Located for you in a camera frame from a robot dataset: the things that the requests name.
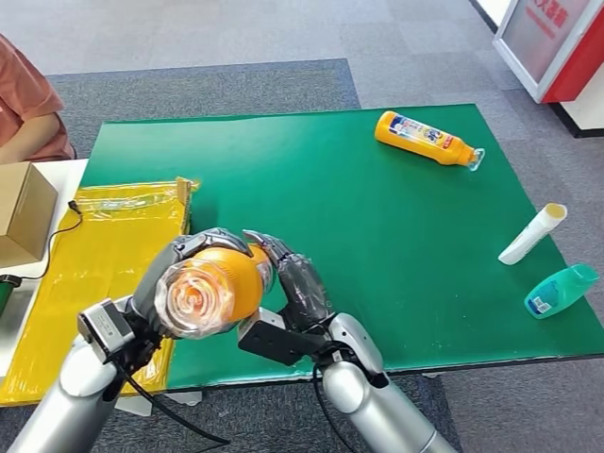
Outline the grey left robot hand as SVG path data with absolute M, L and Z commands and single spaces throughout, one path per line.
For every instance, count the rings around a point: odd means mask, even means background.
M 157 284 L 171 265 L 190 259 L 208 248 L 223 248 L 252 257 L 250 247 L 242 239 L 225 228 L 213 227 L 193 235 L 177 236 L 156 256 L 128 303 L 131 312 L 146 321 L 152 330 L 165 337 L 176 338 L 162 325 L 155 307 Z

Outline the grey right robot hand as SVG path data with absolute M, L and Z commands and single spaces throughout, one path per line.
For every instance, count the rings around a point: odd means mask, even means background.
M 276 272 L 286 298 L 280 314 L 291 329 L 305 332 L 332 316 L 331 301 L 311 260 L 279 238 L 254 230 L 243 233 L 265 252 Z

